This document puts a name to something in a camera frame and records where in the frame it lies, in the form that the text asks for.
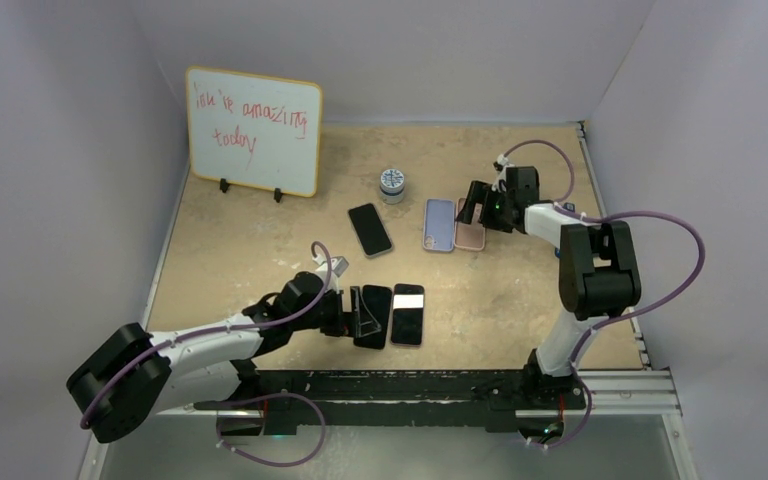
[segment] wooden tabletop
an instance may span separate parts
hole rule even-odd
[[[482,252],[429,253],[422,248],[425,201],[457,201],[470,181],[492,182],[492,162],[511,145],[542,138],[560,146],[575,165],[570,197],[579,211],[598,213],[596,197],[572,127],[326,126],[319,185],[312,198],[218,183],[192,173],[187,180],[149,329],[194,327],[239,312],[312,271],[310,243],[323,242],[350,263],[341,286],[419,284],[425,287],[425,324],[419,348],[389,344],[383,351],[354,347],[349,338],[298,332],[290,343],[255,359],[260,368],[479,369],[520,368],[549,333],[560,309],[558,260],[545,241],[514,232],[487,232]],[[541,198],[566,190],[567,168],[551,149],[532,145],[510,156],[540,173]],[[405,173],[397,205],[377,194],[386,168]],[[373,202],[394,249],[364,257],[347,211]],[[641,368],[631,326],[601,332],[584,368]]]

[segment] purple phone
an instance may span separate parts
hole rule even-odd
[[[455,249],[455,202],[438,198],[429,198],[425,202],[422,248],[430,252]]]

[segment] pink phone case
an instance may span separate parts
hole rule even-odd
[[[466,203],[465,198],[458,200],[458,208],[455,209],[455,215],[461,211]],[[484,240],[487,235],[487,230],[483,225],[478,223],[478,218],[481,215],[481,205],[475,206],[475,213],[472,216],[472,223],[466,225],[461,222],[455,222],[455,247],[461,250],[470,250],[473,252],[480,252],[484,250]]]

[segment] white wall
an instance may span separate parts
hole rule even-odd
[[[588,117],[654,0],[132,0],[179,98],[208,65],[319,83],[326,121]]]
[[[768,0],[658,0],[589,139],[611,212],[672,212],[707,241],[698,283],[641,319],[703,478],[768,478]],[[633,228],[648,303],[693,247],[677,228]]]
[[[0,1],[0,479],[75,478],[66,379],[138,321],[185,120],[124,0]]]

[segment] phone screen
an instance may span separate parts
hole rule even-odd
[[[422,344],[422,317],[425,289],[420,285],[398,284],[393,295],[393,328],[390,341],[397,345]]]
[[[384,230],[384,224],[381,223],[381,217],[378,216],[375,205],[367,203],[349,210],[349,220],[355,229],[363,253],[367,257],[390,251],[393,248],[393,243],[390,242],[390,237]]]
[[[371,315],[381,324],[381,331],[356,338],[354,340],[356,347],[374,348],[383,350],[387,345],[387,330],[390,326],[390,307],[393,304],[393,291],[387,287],[378,285],[364,285],[361,291],[361,310],[363,313]]]

